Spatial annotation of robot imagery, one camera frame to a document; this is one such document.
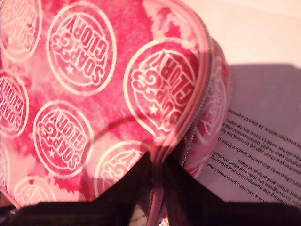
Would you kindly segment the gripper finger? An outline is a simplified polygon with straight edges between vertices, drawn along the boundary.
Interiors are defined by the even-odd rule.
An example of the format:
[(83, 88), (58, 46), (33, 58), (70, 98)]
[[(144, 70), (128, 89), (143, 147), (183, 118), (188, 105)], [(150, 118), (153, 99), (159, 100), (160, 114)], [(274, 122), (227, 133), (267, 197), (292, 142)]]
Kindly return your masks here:
[(140, 160), (96, 200), (97, 226), (145, 226), (151, 194), (151, 154)]
[(164, 200), (171, 226), (220, 226), (225, 202), (200, 184), (172, 156), (163, 164)]

